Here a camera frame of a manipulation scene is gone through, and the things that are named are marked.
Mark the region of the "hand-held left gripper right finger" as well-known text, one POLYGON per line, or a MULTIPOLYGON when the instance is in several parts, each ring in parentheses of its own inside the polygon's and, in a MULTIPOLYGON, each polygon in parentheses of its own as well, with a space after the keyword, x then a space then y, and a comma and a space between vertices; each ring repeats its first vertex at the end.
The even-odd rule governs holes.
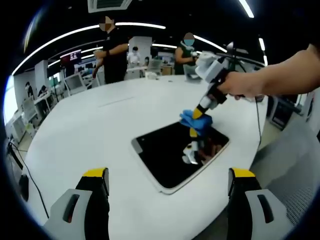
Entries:
POLYGON ((250 170, 229 169, 228 199, 228 240, 283 240, 293 229, 285 205, 250 170))

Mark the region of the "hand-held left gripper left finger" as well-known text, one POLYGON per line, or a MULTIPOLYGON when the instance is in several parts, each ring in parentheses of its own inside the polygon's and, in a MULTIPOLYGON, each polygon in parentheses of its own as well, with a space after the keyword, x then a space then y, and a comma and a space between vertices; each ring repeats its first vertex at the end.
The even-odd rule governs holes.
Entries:
POLYGON ((53 240, 108 240, 109 169, 90 169, 50 208, 43 225, 53 240))

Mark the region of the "person's right hand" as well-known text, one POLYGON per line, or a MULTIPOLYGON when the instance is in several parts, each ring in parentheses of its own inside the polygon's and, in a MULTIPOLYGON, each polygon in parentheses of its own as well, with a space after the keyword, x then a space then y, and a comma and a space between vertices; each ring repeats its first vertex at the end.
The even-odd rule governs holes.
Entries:
POLYGON ((265 78, 258 72, 229 72, 225 77, 225 81, 218 86, 223 94, 229 94, 236 99, 243 95, 253 98, 263 94, 265 78))

